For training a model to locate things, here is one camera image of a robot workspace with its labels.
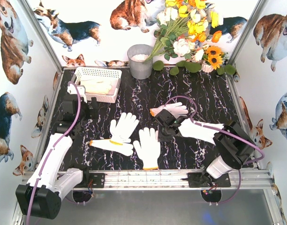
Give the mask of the white glove orange cuff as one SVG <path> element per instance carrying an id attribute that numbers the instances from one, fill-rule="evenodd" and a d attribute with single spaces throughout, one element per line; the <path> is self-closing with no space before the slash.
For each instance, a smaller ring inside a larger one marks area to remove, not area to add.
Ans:
<path id="1" fill-rule="evenodd" d="M 181 102 L 177 102 L 173 104 L 161 105 L 158 108 L 151 108 L 150 114 L 155 117 L 164 109 L 169 111 L 176 119 L 180 116 L 186 116 L 189 113 L 185 105 L 183 105 Z"/>
<path id="2" fill-rule="evenodd" d="M 103 139 L 103 140 L 91 140 L 89 145 L 91 147 L 114 151 L 125 156 L 131 156 L 133 154 L 133 145 L 130 143 L 119 143 L 114 142 L 111 139 Z"/>
<path id="3" fill-rule="evenodd" d="M 138 134 L 139 141 L 133 141 L 133 146 L 139 159 L 143 162 L 143 169 L 158 169 L 158 158 L 161 152 L 161 145 L 158 141 L 158 131 L 154 128 L 145 127 L 144 129 L 140 129 Z"/>

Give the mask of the aluminium front rail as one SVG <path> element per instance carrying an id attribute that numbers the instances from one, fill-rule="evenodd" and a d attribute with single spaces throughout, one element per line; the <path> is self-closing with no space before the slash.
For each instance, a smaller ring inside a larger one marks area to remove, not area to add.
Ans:
<path id="1" fill-rule="evenodd" d="M 218 179 L 208 178 L 202 170 L 123 170 L 82 171 L 68 169 L 55 174 L 26 172 L 23 181 L 53 191 L 86 188 L 104 190 L 181 190 L 181 189 L 266 189 L 273 186 L 274 179 L 268 170 L 243 168 L 231 171 Z"/>

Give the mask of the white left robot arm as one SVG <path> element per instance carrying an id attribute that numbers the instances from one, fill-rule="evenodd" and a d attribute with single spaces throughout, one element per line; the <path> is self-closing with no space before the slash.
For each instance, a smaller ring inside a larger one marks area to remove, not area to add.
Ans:
<path id="1" fill-rule="evenodd" d="M 15 191 L 27 223 L 31 217 L 55 219 L 66 195 L 74 187 L 86 186 L 92 181 L 85 165 L 71 164 L 65 174 L 57 174 L 64 156 L 82 130 L 81 123 L 97 117 L 95 97 L 89 102 L 83 97 L 78 99 L 76 94 L 63 99 L 62 112 L 52 126 L 41 161 L 26 184 L 20 184 Z"/>

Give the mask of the white plastic storage basket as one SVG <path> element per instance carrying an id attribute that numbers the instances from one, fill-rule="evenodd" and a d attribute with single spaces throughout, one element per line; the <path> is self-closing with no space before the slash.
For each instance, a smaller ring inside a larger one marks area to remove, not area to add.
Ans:
<path id="1" fill-rule="evenodd" d="M 119 69 L 78 67 L 75 84 L 81 87 L 88 100 L 95 97 L 98 102 L 115 103 L 121 83 Z"/>

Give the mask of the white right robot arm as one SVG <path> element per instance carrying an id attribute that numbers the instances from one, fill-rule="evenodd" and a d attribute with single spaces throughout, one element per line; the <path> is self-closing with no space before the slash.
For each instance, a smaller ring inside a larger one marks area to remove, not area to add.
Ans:
<path id="1" fill-rule="evenodd" d="M 174 136 L 199 139 L 215 146 L 219 152 L 205 172 L 213 179 L 249 164 L 250 155 L 257 150 L 249 136 L 234 121 L 228 124 L 211 124 L 193 120 L 186 115 L 173 115 L 166 109 L 150 113 L 160 124 L 160 142 L 169 141 Z"/>

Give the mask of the grey metal bucket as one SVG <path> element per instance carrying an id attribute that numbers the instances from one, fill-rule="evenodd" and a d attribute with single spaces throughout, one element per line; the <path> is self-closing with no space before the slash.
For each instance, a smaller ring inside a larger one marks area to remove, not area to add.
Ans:
<path id="1" fill-rule="evenodd" d="M 138 80 L 150 77 L 152 73 L 153 58 L 149 59 L 152 47 L 145 44 L 131 46 L 127 51 L 131 75 Z"/>

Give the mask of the cream glove red cuff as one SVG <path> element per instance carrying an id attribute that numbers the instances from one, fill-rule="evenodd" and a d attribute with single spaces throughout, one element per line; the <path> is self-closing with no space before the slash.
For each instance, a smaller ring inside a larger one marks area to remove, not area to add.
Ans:
<path id="1" fill-rule="evenodd" d="M 80 81 L 88 94 L 113 95 L 117 86 L 117 79 L 92 79 Z"/>

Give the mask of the white glove orange cuff top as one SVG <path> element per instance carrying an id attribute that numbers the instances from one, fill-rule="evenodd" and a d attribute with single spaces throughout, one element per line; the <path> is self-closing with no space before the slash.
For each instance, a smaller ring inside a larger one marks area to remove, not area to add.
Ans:
<path id="1" fill-rule="evenodd" d="M 164 109 L 169 111 L 176 119 L 180 116 L 186 116 L 189 113 L 185 105 L 183 105 L 181 102 L 177 102 L 173 104 L 161 105 L 158 108 L 151 108 L 150 114 L 155 117 Z"/>

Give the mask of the artificial flower bouquet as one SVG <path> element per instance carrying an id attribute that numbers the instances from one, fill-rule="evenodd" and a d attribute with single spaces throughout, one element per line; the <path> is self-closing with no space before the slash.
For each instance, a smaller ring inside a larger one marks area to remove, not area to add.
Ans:
<path id="1" fill-rule="evenodd" d="M 166 0 L 156 17 L 158 29 L 150 58 L 184 58 L 200 64 L 204 51 L 223 36 L 225 19 L 208 0 Z"/>

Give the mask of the small sunflower pot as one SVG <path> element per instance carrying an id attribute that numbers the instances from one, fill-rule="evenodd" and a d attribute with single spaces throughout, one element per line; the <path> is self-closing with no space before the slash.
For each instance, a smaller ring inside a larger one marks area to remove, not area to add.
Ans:
<path id="1" fill-rule="evenodd" d="M 218 76 L 236 73 L 235 66 L 228 64 L 228 53 L 214 45 L 204 51 L 201 70 L 206 73 L 214 71 Z"/>

